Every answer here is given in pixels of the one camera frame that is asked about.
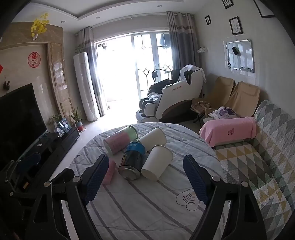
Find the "white paper cup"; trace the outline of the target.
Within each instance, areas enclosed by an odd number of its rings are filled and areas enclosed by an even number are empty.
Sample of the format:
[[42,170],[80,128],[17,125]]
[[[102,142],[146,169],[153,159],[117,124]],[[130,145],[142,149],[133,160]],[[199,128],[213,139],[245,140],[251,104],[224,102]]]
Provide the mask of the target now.
[[157,181],[172,160],[173,153],[167,147],[155,145],[141,169],[141,174],[151,181]]
[[145,147],[145,151],[148,152],[156,145],[165,145],[167,139],[163,130],[157,127],[139,138],[139,142]]

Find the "pink small cup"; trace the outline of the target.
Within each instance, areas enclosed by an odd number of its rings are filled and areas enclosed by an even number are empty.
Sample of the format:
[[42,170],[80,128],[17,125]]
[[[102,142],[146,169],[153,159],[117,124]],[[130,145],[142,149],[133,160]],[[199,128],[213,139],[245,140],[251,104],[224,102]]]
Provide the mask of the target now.
[[105,177],[103,178],[102,185],[110,185],[110,182],[116,170],[117,170],[117,164],[115,163],[114,160],[109,159],[108,170],[105,174]]

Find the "pink green cylindrical canister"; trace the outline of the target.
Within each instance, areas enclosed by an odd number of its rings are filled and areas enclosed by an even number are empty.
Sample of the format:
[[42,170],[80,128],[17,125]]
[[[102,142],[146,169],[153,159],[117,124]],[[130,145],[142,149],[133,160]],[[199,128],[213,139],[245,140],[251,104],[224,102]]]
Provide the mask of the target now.
[[138,138],[138,133],[133,126],[126,126],[120,131],[108,136],[103,144],[108,153],[115,155],[128,146],[131,141]]

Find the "triangle patterned sofa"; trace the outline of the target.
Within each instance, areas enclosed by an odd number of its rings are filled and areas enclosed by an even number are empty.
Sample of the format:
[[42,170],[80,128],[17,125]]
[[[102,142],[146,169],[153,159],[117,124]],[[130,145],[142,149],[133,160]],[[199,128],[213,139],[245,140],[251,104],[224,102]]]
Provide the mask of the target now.
[[294,118],[269,100],[254,113],[256,136],[214,147],[227,183],[247,181],[268,239],[294,239]]

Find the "potted plant red pot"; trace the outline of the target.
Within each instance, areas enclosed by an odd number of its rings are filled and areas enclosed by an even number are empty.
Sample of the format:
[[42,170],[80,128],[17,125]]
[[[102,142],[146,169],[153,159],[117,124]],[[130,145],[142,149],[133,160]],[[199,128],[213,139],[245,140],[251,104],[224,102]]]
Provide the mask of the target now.
[[85,130],[85,127],[82,123],[81,111],[79,110],[79,107],[72,108],[69,116],[71,119],[74,120],[74,125],[77,128],[78,132],[83,132]]

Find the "striped white quilt tablecloth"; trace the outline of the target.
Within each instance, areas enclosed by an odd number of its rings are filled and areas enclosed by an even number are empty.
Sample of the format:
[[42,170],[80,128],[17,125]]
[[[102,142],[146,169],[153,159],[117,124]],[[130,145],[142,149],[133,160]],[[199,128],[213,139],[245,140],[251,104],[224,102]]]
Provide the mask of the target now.
[[196,133],[179,124],[135,124],[139,136],[160,128],[173,160],[157,181],[134,181],[114,172],[109,185],[101,186],[87,205],[103,239],[189,239],[205,204],[198,200],[183,170],[191,155],[212,176],[224,178],[214,150]]

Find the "white standing air conditioner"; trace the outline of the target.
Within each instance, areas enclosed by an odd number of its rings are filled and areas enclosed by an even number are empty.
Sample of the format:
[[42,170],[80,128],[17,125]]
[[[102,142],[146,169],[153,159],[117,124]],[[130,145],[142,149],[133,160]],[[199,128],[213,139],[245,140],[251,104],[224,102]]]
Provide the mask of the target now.
[[74,56],[74,68],[86,118],[90,122],[97,121],[100,114],[91,80],[88,54],[86,52],[81,52]]

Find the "tan covered chair left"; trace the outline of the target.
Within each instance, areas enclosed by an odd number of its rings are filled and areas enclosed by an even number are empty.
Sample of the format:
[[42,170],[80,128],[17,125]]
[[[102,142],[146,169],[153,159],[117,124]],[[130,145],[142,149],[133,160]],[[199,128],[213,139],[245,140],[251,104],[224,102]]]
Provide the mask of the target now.
[[201,99],[193,99],[191,110],[197,114],[203,114],[205,111],[218,109],[229,100],[232,90],[235,87],[235,81],[232,78],[219,76],[213,90]]

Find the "white massage chair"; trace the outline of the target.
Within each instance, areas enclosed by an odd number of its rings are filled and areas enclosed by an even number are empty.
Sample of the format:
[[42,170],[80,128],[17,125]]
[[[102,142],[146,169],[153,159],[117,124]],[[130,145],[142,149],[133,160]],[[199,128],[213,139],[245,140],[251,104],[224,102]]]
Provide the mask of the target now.
[[149,87],[147,96],[139,102],[137,122],[186,121],[190,116],[192,101],[200,96],[206,81],[204,70],[192,64],[173,70],[171,79],[159,81]]

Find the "grey curtain left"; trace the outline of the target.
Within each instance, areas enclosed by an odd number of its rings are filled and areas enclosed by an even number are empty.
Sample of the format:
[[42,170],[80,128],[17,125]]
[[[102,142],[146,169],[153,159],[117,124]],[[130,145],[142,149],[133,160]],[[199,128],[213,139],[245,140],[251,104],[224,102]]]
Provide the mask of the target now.
[[98,69],[96,63],[96,49],[94,43],[93,30],[91,27],[84,28],[79,31],[79,45],[83,47],[85,52],[88,54],[88,64],[89,70],[91,74],[91,81],[93,84],[93,90],[96,98],[96,104],[98,106],[98,111],[100,113],[100,117],[105,115],[105,111],[103,109],[103,101],[102,101],[102,88],[100,85],[100,80],[98,78]]

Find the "grey curtain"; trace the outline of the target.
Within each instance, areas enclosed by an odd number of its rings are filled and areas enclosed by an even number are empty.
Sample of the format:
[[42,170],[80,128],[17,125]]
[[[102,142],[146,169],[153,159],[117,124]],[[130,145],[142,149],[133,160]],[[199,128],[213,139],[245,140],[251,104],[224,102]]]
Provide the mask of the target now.
[[190,13],[166,13],[171,39],[173,68],[182,69],[188,64],[199,67],[199,49],[195,18]]
[[100,117],[105,115],[105,111],[103,109],[103,101],[102,101],[102,88],[100,85],[100,80],[98,78],[98,69],[96,63],[96,49],[94,43],[93,30],[91,27],[84,28],[79,31],[79,45],[83,47],[85,52],[88,54],[88,64],[89,70],[91,74],[91,81],[93,84],[93,90],[96,98],[96,104],[98,106],[98,111],[100,113]]

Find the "yellow flower decoration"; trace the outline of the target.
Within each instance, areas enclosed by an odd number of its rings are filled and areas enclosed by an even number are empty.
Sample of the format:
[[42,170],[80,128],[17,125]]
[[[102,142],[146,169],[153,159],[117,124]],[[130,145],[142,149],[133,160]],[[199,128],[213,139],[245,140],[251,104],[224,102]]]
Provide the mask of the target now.
[[44,13],[39,18],[36,18],[30,28],[32,40],[36,40],[41,33],[47,31],[46,26],[49,24],[48,13]]

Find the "red round wall sticker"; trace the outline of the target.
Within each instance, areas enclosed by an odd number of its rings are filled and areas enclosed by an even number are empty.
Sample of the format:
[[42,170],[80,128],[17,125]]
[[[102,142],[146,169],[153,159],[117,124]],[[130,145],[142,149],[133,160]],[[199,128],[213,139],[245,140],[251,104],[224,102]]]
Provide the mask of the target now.
[[31,68],[37,68],[41,63],[41,56],[38,52],[31,52],[27,58],[27,63]]

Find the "whiteboard on wall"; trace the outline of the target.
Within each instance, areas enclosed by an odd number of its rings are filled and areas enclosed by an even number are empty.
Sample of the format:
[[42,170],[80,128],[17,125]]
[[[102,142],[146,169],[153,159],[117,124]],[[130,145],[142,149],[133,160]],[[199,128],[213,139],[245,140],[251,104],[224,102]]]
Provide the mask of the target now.
[[251,40],[227,42],[225,47],[226,65],[229,69],[254,73],[254,54]]

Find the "small black picture frame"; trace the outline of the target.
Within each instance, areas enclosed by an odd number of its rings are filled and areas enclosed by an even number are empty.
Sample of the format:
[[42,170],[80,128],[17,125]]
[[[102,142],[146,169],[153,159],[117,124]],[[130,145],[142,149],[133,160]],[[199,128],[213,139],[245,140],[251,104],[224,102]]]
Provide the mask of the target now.
[[207,16],[205,17],[205,20],[206,20],[206,24],[207,24],[207,25],[210,25],[210,24],[211,24],[211,18],[210,18],[209,15],[207,15]]

